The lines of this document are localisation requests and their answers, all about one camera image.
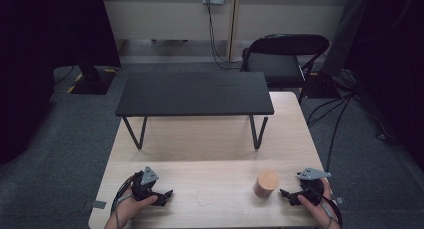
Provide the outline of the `person's left hand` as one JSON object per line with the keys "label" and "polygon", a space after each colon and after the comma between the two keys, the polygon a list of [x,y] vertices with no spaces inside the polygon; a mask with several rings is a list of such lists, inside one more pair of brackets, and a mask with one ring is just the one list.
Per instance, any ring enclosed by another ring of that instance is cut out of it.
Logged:
{"label": "person's left hand", "polygon": [[133,219],[143,208],[148,205],[153,204],[158,197],[156,195],[150,196],[144,200],[137,201],[133,197],[129,197],[121,202],[117,209],[112,213],[109,220],[117,221],[117,222],[126,222],[128,223],[131,219]]}

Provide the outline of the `wooden cylinder block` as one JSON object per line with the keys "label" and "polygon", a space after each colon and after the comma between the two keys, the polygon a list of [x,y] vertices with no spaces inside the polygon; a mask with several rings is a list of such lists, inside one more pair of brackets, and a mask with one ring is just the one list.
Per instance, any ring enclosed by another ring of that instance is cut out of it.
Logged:
{"label": "wooden cylinder block", "polygon": [[257,174],[253,191],[259,198],[269,198],[278,185],[278,173],[272,169],[263,169]]}

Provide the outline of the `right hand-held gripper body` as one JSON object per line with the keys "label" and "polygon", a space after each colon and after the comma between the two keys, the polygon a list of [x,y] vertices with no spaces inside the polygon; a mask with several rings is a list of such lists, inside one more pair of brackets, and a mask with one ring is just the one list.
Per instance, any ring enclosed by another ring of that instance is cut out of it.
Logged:
{"label": "right hand-held gripper body", "polygon": [[329,178],[332,174],[318,169],[307,167],[303,171],[297,173],[300,180],[300,186],[304,190],[304,196],[310,201],[319,200],[323,196],[324,186],[321,180]]}

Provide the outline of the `person's right hand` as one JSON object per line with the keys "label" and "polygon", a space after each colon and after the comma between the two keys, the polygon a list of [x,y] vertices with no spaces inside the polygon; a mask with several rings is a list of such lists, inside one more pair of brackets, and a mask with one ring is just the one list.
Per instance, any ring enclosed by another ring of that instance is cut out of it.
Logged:
{"label": "person's right hand", "polygon": [[320,229],[331,224],[338,224],[340,226],[339,218],[325,199],[322,199],[319,205],[312,204],[303,195],[299,195],[298,200],[312,215]]}

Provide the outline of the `black curtain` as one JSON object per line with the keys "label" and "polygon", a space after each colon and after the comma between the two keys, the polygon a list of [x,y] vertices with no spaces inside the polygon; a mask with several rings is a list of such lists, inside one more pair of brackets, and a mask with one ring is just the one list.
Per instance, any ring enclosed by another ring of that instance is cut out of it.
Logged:
{"label": "black curtain", "polygon": [[103,0],[0,0],[0,165],[25,151],[47,111],[53,71],[120,65]]}
{"label": "black curtain", "polygon": [[424,0],[366,0],[348,67],[424,171]]}

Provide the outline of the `grey monitor on stand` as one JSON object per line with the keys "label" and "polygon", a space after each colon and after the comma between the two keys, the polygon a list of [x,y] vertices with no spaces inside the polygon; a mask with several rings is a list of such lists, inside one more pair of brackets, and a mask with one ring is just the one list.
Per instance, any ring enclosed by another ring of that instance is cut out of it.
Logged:
{"label": "grey monitor on stand", "polygon": [[348,58],[368,0],[346,0],[321,72],[338,77]]}

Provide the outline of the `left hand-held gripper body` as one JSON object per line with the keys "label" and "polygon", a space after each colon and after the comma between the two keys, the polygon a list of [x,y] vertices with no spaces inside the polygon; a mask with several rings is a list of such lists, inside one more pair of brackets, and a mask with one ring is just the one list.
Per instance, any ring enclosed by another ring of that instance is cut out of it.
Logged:
{"label": "left hand-held gripper body", "polygon": [[144,170],[135,173],[131,185],[134,198],[137,201],[141,201],[150,196],[156,195],[159,200],[162,200],[164,195],[152,190],[158,179],[159,176],[149,166],[146,166]]}

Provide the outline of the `black stand base striped tape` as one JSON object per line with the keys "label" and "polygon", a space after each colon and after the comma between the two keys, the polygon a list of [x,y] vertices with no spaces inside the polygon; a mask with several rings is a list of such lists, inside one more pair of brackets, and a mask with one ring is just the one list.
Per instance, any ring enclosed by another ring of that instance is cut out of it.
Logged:
{"label": "black stand base striped tape", "polygon": [[116,74],[115,69],[108,68],[96,68],[96,75],[93,78],[86,78],[83,73],[80,73],[67,92],[71,94],[106,95]]}

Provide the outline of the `black folding chair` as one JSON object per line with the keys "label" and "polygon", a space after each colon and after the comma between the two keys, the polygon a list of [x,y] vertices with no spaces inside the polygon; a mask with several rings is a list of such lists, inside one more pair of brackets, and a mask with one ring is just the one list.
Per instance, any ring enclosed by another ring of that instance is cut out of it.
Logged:
{"label": "black folding chair", "polygon": [[317,34],[272,34],[255,40],[242,51],[243,72],[263,72],[269,88],[300,88],[306,96],[315,60],[330,46]]}

